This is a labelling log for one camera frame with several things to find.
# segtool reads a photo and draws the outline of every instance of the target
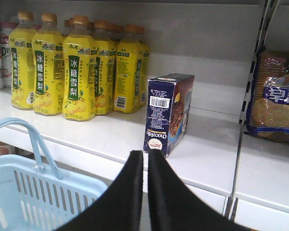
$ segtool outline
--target snack box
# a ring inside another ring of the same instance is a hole
[[[168,156],[185,133],[193,75],[170,74],[149,79],[144,150]]]

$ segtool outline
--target basket handle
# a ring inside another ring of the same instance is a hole
[[[62,173],[60,172],[57,164],[55,163],[52,156],[50,155],[49,150],[46,147],[46,144],[45,144],[42,136],[40,135],[39,131],[35,127],[33,127],[31,124],[29,124],[28,122],[26,122],[22,119],[19,119],[19,118],[9,117],[9,118],[5,118],[5,119],[0,120],[0,128],[4,127],[6,125],[11,125],[11,124],[21,125],[21,126],[24,126],[28,129],[31,145],[33,148],[34,157],[35,157],[36,162],[37,162],[37,166],[38,167],[43,166],[42,158],[41,158],[41,155],[39,152],[39,146],[40,146],[40,148],[43,151],[43,153],[44,153],[50,167],[52,168],[55,176],[59,180],[62,180],[62,178],[63,178]],[[42,173],[44,173],[44,168],[39,168],[39,170]]]

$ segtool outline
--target plastic wrapper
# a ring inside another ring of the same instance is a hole
[[[289,51],[258,55],[247,128],[251,135],[289,143]]]

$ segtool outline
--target white shelf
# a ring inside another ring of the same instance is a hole
[[[260,231],[289,231],[289,214],[239,200],[235,222]]]
[[[54,159],[113,180],[131,150],[142,150],[146,108],[131,115],[112,112],[88,122],[62,115],[41,116],[11,106],[9,89],[0,90],[0,119],[22,118],[42,134]],[[190,113],[187,134],[167,160],[188,185],[222,196],[232,190],[239,125]],[[26,130],[0,129],[0,141],[31,151]]]
[[[289,213],[289,145],[244,135],[235,197]]]

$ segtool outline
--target green label panel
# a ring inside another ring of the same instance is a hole
[[[95,63],[95,74],[94,74],[94,93],[95,97],[98,97],[100,95],[100,61],[101,59],[99,57],[96,57],[96,63]]]
[[[36,66],[36,89],[35,92],[39,95],[44,94],[44,52],[34,51]]]
[[[140,68],[141,68],[141,59],[137,61],[136,76],[135,76],[135,93],[134,95],[139,95],[139,77],[140,77]]]
[[[124,56],[124,57],[129,57],[130,53],[125,53],[125,52],[117,52],[118,56]]]
[[[69,67],[68,98],[70,100],[78,100],[79,57],[75,55],[69,55],[68,67]]]
[[[18,89],[18,61],[17,61],[17,50],[16,48],[11,48],[12,53],[12,66],[13,66],[13,88]]]

